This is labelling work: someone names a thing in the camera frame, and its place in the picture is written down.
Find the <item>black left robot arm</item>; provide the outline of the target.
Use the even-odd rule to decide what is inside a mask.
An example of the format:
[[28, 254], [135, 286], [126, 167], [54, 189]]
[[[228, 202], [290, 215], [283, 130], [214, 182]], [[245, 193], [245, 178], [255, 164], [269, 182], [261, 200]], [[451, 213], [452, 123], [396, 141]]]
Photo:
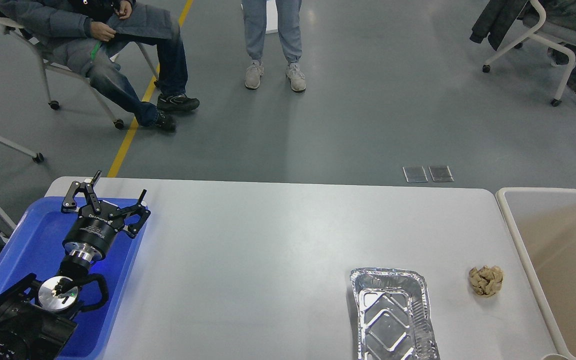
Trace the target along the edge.
[[0, 360], [94, 360], [107, 344], [151, 212], [93, 178], [23, 215], [0, 254]]

